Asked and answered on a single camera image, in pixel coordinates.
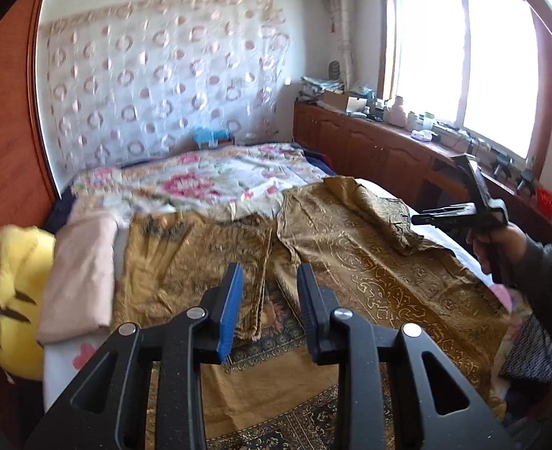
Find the window frame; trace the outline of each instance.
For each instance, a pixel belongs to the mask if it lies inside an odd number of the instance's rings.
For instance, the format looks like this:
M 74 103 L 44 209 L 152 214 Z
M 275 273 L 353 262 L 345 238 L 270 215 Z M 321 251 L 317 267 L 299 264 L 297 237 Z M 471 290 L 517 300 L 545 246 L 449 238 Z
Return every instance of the window frame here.
M 471 61 L 471 35 L 470 35 L 470 14 L 469 1 L 461 0 L 465 15 L 465 58 L 462 69 L 462 89 L 461 98 L 458 106 L 457 125 L 463 129 L 465 111 L 467 108 L 467 95 L 470 82 L 470 61 Z M 398 83 L 398 59 L 400 42 L 397 39 L 396 7 L 397 0 L 383 0 L 383 45 L 380 66 L 380 77 L 378 80 L 377 96 L 383 99 L 394 97 Z M 514 165 L 519 169 L 525 169 L 526 165 L 534 173 L 536 178 L 540 178 L 543 166 L 545 164 L 546 154 L 551 140 L 552 130 L 552 37 L 548 29 L 539 19 L 538 15 L 532 10 L 534 28 L 536 31 L 536 40 L 539 53 L 539 87 L 536 100 L 536 112 L 534 116 L 534 126 L 530 147 L 527 157 L 520 157 L 505 146 L 498 144 L 488 137 L 482 136 L 477 132 L 469 130 L 470 135 L 475 138 L 482 138 L 496 149 L 508 153 L 514 160 Z M 393 29 L 394 40 L 389 38 L 389 30 Z

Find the folded pink towel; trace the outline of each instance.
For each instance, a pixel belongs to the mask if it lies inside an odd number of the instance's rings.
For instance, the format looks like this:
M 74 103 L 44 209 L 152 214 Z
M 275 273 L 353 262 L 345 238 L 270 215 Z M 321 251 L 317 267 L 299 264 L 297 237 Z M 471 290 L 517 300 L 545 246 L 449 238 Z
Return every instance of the folded pink towel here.
M 37 340 L 57 342 L 110 326 L 113 309 L 115 217 L 85 213 L 59 230 L 43 290 Z

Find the wall covering with circle pattern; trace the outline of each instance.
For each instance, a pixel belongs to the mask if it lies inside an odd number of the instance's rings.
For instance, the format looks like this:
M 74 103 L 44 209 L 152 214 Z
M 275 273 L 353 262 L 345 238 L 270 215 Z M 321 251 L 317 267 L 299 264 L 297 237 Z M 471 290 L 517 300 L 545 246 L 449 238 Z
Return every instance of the wall covering with circle pattern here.
M 131 1 L 48 22 L 38 38 L 50 103 L 39 113 L 66 172 L 190 150 L 195 126 L 277 138 L 290 38 L 275 0 Z

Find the person's arm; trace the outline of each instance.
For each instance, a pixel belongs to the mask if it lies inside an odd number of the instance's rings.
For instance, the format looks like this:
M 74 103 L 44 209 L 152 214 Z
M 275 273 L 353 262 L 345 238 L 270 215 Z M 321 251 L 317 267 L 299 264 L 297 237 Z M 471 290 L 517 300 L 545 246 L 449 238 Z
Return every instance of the person's arm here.
M 496 243 L 512 264 L 516 287 L 528 302 L 552 339 L 552 245 L 542 246 L 527 237 L 517 226 L 469 238 L 482 270 L 490 273 L 485 243 Z

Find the red plastic basket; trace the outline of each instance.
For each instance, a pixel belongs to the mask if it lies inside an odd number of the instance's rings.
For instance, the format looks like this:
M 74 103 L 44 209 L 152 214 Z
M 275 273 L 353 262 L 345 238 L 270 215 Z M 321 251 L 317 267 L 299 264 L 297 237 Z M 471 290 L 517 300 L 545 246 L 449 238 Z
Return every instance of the red plastic basket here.
M 539 187 L 536 190 L 536 202 L 540 212 L 549 220 L 552 220 L 552 193 L 543 187 Z

